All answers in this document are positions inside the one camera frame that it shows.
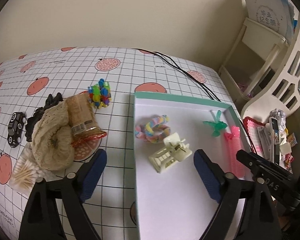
black cable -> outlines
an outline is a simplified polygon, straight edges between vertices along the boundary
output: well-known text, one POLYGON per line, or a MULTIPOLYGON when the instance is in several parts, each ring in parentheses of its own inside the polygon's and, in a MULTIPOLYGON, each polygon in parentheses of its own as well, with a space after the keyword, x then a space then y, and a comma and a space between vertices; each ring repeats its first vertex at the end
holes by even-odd
POLYGON ((161 59, 162 59, 164 62, 166 62, 168 65, 172 66, 173 68, 176 68, 177 70, 179 70, 180 72, 182 72, 184 75, 186 75, 187 77, 189 77, 191 80, 193 80, 195 83, 197 83, 198 85, 200 85, 201 88, 206 92, 206 94, 209 96, 209 98, 210 98, 211 100, 214 100, 214 99, 213 99, 213 96, 212 96, 212 95, 214 95, 215 98, 216 98, 218 101, 220 101, 220 99, 219 99, 219 98, 218 98, 218 97, 210 90, 210 88, 208 88, 208 87, 207 87, 206 85, 204 85, 203 83, 197 81, 193 76, 191 76, 189 73, 187 73, 186 71, 184 71, 184 70, 183 70, 181 67, 179 67, 179 66, 177 65, 177 63, 176 63, 172 58, 170 58, 169 56, 164 55, 164 54, 162 54, 162 53, 160 53, 160 52, 153 52, 153 51, 148 51, 148 50, 145 50, 145 49, 138 49, 138 50, 146 51, 146 52, 148 52, 148 53, 151 53, 151 54, 153 54, 153 55, 155 55, 155 56, 161 58, 161 59), (160 54, 163 55, 163 56, 165 56, 165 57, 170 58, 170 59, 175 63, 175 65, 173 65, 173 64, 170 63, 170 62, 168 62, 168 61, 167 61, 164 57, 162 57, 160 54))
MULTIPOLYGON (((186 72, 186 71, 183 70, 180 66, 178 66, 178 64, 177 64, 171 57, 169 57, 168 55, 165 55, 165 54, 163 54, 163 53, 161 53, 161 52, 157 52, 157 51, 149 51, 149 50, 145 50, 145 49, 137 49, 137 50, 146 51, 146 52, 148 52, 148 53, 150 53, 150 54, 153 54, 153 55, 155 55, 155 56, 161 58, 161 59, 162 59, 164 62, 166 62, 169 66, 172 66, 173 68, 175 68, 175 69, 177 69, 178 71, 182 72, 184 75, 186 75, 187 77, 189 77, 192 81, 194 81, 195 83, 197 83, 198 85, 200 85, 201 88, 206 92, 206 94, 209 96, 209 98, 210 98, 211 100, 215 101, 215 99, 213 98, 213 96, 214 96, 214 97, 216 98, 217 101, 222 102, 222 101, 215 95, 215 93, 214 93, 210 88, 208 88, 204 83, 201 83, 201 82, 197 81, 197 80, 196 80, 193 76, 191 76, 188 72, 186 72), (163 56, 164 56, 164 57, 167 57, 168 59, 170 59, 174 64, 170 63, 170 62, 169 62, 168 60, 166 60, 163 56)), ((255 146, 254 146, 254 144, 253 144, 253 142, 252 142, 252 140, 251 140, 251 137, 250 137, 248 131, 247 131, 246 128, 244 127, 243 122, 242 122, 240 119, 239 119, 239 121, 240 121, 241 126, 242 126, 243 130, 245 131, 245 133, 246 133, 246 135, 247 135, 247 137, 248 137, 248 139, 249 139, 249 141, 250 141, 250 143, 251 143, 251 145, 252 145, 252 147, 253 147, 253 149, 254 149, 254 152, 257 153, 257 150, 256 150, 256 148, 255 148, 255 146)))
POLYGON ((171 57, 169 57, 169 56, 167 56, 167 55, 164 55, 164 54, 162 54, 162 53, 160 53, 160 52, 157 52, 157 51, 154 51, 154 53, 159 53, 159 54, 161 54, 161 55, 163 55, 163 56, 169 58, 170 60, 172 60, 172 62, 176 65, 176 68, 177 68, 178 70, 182 71, 182 72, 185 73, 187 76, 189 76, 192 80, 194 80, 196 83, 198 83, 200 86, 204 87, 204 90, 205 90, 205 91, 206 91, 206 90, 209 90, 209 92, 217 99, 217 101, 221 102, 221 100, 215 95, 215 93, 214 93, 210 88, 208 88, 204 83, 201 83, 201 82, 197 81, 197 80, 196 80, 193 76, 191 76, 188 72, 184 71, 181 67, 179 67, 179 66, 177 65, 177 63, 176 63, 171 57))

beige wall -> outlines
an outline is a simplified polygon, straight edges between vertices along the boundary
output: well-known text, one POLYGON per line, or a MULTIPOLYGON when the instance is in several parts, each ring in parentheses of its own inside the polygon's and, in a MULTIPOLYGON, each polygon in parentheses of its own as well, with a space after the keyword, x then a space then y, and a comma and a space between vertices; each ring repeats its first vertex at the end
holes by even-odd
POLYGON ((217 69, 246 11, 242 0, 10 0, 0 62, 69 46, 157 50, 217 69))

beige crochet fabric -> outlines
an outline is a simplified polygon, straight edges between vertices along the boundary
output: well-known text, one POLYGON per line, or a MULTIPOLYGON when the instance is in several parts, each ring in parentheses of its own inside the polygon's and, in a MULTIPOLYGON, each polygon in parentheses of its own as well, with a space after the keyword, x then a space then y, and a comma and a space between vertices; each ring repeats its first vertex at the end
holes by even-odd
POLYGON ((67 168, 74 160, 71 146, 68 106, 65 101, 47 109, 32 133, 32 153, 37 164, 46 170, 67 168))

toy car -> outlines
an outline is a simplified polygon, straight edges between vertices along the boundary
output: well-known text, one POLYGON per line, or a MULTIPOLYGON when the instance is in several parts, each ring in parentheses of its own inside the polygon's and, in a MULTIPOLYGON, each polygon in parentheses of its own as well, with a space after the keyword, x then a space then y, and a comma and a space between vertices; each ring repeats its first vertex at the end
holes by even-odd
POLYGON ((26 123, 26 115, 23 112, 12 114, 8 125, 8 143, 10 147, 15 148, 21 143, 21 133, 26 123))

white plastic toy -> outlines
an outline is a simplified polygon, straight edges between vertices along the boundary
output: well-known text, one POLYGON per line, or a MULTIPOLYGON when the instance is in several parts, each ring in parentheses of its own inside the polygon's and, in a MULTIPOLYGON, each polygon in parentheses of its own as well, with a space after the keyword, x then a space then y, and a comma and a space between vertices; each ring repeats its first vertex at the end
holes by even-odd
POLYGON ((185 160, 192 154, 192 151, 189 150, 189 144, 185 145, 183 143, 185 140, 181 140, 178 133, 169 135, 163 139, 165 147, 149 156, 150 162, 158 173, 177 162, 185 160))

